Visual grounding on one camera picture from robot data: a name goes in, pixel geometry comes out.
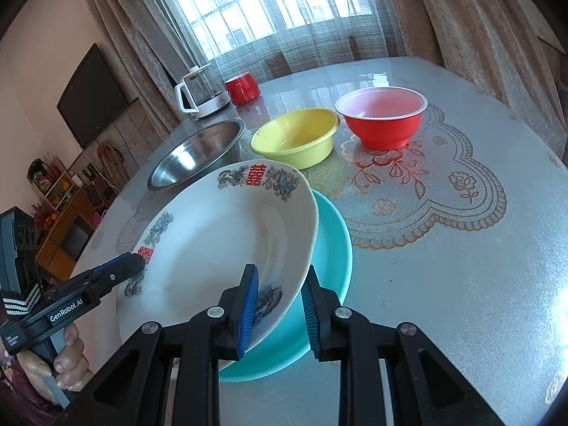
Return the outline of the person's left hand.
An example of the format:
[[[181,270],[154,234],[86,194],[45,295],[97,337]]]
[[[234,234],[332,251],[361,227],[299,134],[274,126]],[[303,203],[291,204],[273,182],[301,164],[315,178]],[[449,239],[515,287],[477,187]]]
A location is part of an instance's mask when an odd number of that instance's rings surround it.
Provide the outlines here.
[[[93,377],[88,359],[84,355],[84,342],[74,323],[65,327],[64,338],[65,347],[53,362],[56,376],[53,376],[50,365],[36,354],[22,351],[16,356],[33,388],[54,405],[59,402],[46,384],[47,380],[54,380],[62,391],[79,392]]]

